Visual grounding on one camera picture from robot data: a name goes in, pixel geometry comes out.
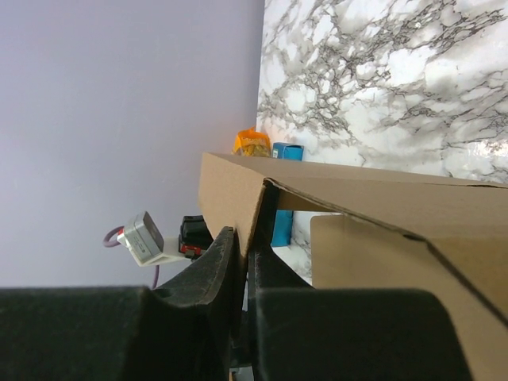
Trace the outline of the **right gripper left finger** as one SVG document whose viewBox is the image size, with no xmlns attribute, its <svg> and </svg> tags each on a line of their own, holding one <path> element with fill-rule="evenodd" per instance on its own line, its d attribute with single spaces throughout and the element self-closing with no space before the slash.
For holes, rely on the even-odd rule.
<svg viewBox="0 0 508 381">
<path fill-rule="evenodd" d="M 164 285 L 1 292 L 4 380 L 227 380 L 237 238 Z"/>
</svg>

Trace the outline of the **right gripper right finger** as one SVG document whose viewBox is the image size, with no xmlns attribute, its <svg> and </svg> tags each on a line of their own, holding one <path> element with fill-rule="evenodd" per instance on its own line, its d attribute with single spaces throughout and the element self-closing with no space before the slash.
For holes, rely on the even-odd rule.
<svg viewBox="0 0 508 381">
<path fill-rule="evenodd" d="M 415 289 L 318 290 L 268 246 L 248 255 L 257 380 L 469 380 L 440 301 Z"/>
</svg>

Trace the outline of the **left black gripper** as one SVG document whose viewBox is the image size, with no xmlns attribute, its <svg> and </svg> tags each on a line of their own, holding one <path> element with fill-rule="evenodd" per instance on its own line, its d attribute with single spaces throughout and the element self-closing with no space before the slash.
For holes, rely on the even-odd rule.
<svg viewBox="0 0 508 381">
<path fill-rule="evenodd" d="M 213 241 L 202 215 L 183 217 L 179 229 L 179 252 L 187 259 L 199 258 Z"/>
</svg>

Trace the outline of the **brown cardboard box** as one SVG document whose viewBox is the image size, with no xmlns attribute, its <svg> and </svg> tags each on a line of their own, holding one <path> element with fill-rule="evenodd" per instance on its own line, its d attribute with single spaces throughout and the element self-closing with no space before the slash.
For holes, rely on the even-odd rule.
<svg viewBox="0 0 508 381">
<path fill-rule="evenodd" d="M 477 380 L 507 377 L 507 188 L 365 167 L 206 153 L 198 199 L 213 235 L 253 245 L 274 186 L 281 210 L 310 211 L 319 288 L 404 288 L 439 298 Z"/>
</svg>

